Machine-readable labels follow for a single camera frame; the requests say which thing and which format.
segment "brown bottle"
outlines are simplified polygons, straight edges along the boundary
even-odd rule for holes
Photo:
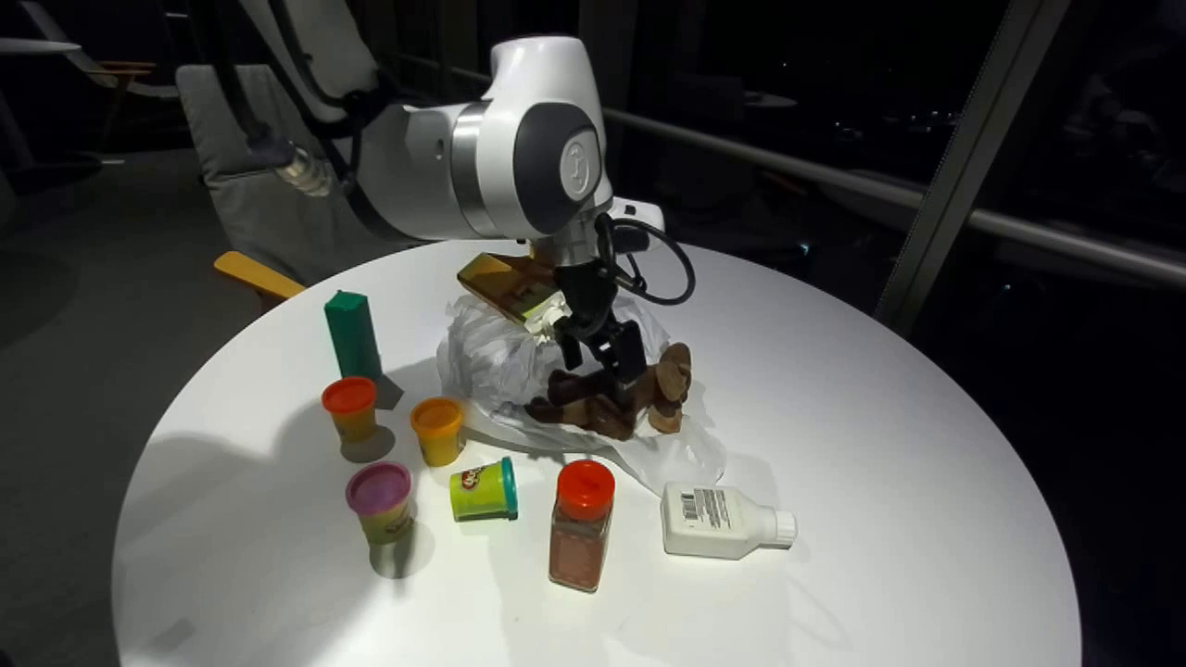
[[[547,577],[594,594],[599,580],[616,474],[595,460],[560,466]]]

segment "green container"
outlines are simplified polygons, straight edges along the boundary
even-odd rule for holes
[[[515,463],[503,455],[450,477],[451,519],[518,519]]]
[[[333,300],[325,300],[325,325],[333,338],[342,377],[350,374],[371,377],[379,384],[379,407],[392,407],[399,398],[399,390],[382,374],[367,295],[333,293]]]

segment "small cup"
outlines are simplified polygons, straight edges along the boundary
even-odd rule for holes
[[[413,474],[373,463],[350,477],[346,503],[361,516],[371,545],[390,545],[413,519]]]
[[[373,437],[373,398],[379,384],[361,374],[325,384],[324,407],[333,414],[346,443]]]
[[[503,455],[450,477],[451,519],[518,519],[515,463]]]
[[[413,428],[420,437],[420,450],[427,466],[450,466],[463,439],[468,407],[451,397],[434,397],[415,403]]]

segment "jar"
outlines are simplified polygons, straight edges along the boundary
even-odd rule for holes
[[[560,466],[551,507],[547,577],[594,594],[599,580],[616,474],[595,460]]]
[[[450,466],[468,443],[468,407],[451,397],[420,398],[413,428],[427,466]]]

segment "dark background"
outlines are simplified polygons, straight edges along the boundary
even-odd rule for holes
[[[1161,249],[1186,244],[1186,0],[1077,0],[988,176],[985,206]],[[64,28],[96,59],[146,59],[153,82],[199,59],[185,22],[157,0],[55,0]],[[483,82],[413,65],[451,59],[434,0],[351,2],[392,77],[427,99],[472,99]],[[1003,0],[641,0],[625,111],[925,187],[960,122]],[[0,34],[28,34],[0,2]],[[521,34],[581,34],[573,0],[479,2],[468,46]],[[185,146],[174,102],[123,99],[68,62],[0,62],[37,160]],[[792,106],[753,106],[774,93]],[[621,127],[611,174],[671,206],[693,244],[750,256],[876,306],[908,211],[851,201]],[[913,328],[999,423],[1050,495],[1082,594],[1091,663],[1186,663],[1182,380],[1186,295],[1044,253],[962,234],[941,293]]]

